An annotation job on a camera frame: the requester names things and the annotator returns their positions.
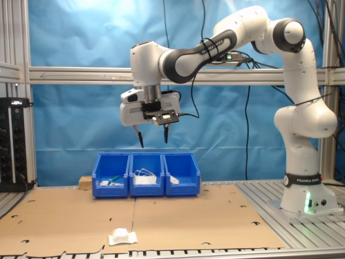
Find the metal table surface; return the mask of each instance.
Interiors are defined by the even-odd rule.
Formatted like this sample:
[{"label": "metal table surface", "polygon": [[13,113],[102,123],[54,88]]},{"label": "metal table surface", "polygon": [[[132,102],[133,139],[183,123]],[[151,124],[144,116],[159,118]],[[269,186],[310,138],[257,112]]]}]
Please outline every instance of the metal table surface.
[{"label": "metal table surface", "polygon": [[[203,182],[203,185],[235,184],[254,205],[260,216],[285,244],[282,249],[171,250],[131,251],[128,254],[62,254],[49,259],[112,259],[120,257],[148,258],[345,258],[345,216],[319,217],[314,223],[301,220],[289,224],[267,205],[281,199],[284,185],[280,180]],[[345,205],[345,188],[328,186]],[[20,193],[0,193],[0,215],[21,197]],[[1,256],[0,259],[26,259],[26,256]]]}]

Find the green light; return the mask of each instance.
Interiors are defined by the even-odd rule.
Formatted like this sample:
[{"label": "green light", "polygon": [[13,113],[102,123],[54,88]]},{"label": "green light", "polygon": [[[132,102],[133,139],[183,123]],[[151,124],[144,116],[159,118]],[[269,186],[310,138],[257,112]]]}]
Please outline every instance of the green light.
[{"label": "green light", "polygon": [[306,195],[306,203],[304,205],[304,212],[305,213],[308,213],[308,210],[309,210],[309,200],[311,199],[311,193],[310,192],[307,192],[307,195]]}]

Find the black power strip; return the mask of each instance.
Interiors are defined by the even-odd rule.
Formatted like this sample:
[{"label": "black power strip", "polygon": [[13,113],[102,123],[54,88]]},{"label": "black power strip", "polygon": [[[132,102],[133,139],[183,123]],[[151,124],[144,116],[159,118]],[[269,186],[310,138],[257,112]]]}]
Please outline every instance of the black power strip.
[{"label": "black power strip", "polygon": [[0,192],[24,192],[27,182],[24,109],[25,98],[0,98]]}]

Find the white object in bin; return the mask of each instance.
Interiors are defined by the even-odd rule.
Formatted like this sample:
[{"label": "white object in bin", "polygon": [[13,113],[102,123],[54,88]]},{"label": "white object in bin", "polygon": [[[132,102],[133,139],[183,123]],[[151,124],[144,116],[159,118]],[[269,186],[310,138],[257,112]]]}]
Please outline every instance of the white object in bin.
[{"label": "white object in bin", "polygon": [[101,183],[99,185],[100,186],[107,186],[108,185],[108,181],[101,181]]},{"label": "white object in bin", "polygon": [[116,228],[111,235],[109,235],[109,245],[138,242],[135,232],[129,233],[126,228]]},{"label": "white object in bin", "polygon": [[173,177],[172,175],[170,175],[170,182],[173,185],[179,185],[180,184],[180,181],[178,179],[176,179],[175,177]]},{"label": "white object in bin", "polygon": [[135,185],[155,185],[156,183],[157,183],[157,176],[154,173],[150,172],[149,170],[142,168],[134,172]]}]

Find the wooden block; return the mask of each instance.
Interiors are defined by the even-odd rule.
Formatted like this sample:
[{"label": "wooden block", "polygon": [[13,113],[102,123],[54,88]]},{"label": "wooden block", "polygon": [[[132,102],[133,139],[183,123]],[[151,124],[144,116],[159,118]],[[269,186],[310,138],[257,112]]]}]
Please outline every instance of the wooden block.
[{"label": "wooden block", "polygon": [[79,190],[90,190],[90,189],[92,189],[91,176],[82,176],[79,180]]}]

